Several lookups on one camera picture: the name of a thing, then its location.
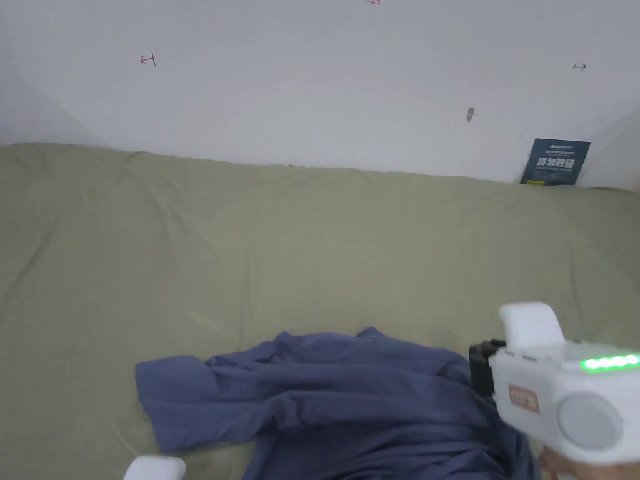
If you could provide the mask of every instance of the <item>green led light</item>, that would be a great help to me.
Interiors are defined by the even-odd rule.
[[[619,355],[605,358],[591,358],[580,362],[582,369],[587,372],[605,372],[611,370],[626,370],[640,367],[640,355]]]

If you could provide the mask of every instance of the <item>red marking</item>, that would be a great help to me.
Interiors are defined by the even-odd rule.
[[[154,67],[156,67],[156,59],[154,58],[154,52],[153,50],[151,50],[151,57],[149,58],[145,58],[145,56],[143,55],[142,57],[140,57],[140,63],[144,63],[145,65],[147,64],[147,62],[149,60],[153,60],[154,61]]]
[[[530,412],[540,413],[538,396],[532,390],[509,384],[509,398],[515,406],[519,406]]]

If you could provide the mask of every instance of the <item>red arrow mark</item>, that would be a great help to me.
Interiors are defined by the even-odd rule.
[[[143,55],[142,57],[140,57],[140,63],[144,63],[145,65],[147,64],[147,62],[149,60],[153,60],[154,61],[154,67],[156,67],[156,59],[154,58],[154,52],[151,51],[151,57],[149,58],[145,58],[145,56]]]

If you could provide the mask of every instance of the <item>gray round panel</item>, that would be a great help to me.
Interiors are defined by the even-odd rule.
[[[566,438],[585,450],[606,450],[622,437],[622,418],[615,407],[593,394],[575,394],[557,409]]]

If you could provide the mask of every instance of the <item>red label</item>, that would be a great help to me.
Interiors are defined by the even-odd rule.
[[[511,403],[515,406],[519,406],[530,412],[540,413],[538,396],[531,390],[509,385],[509,398],[511,398]]]

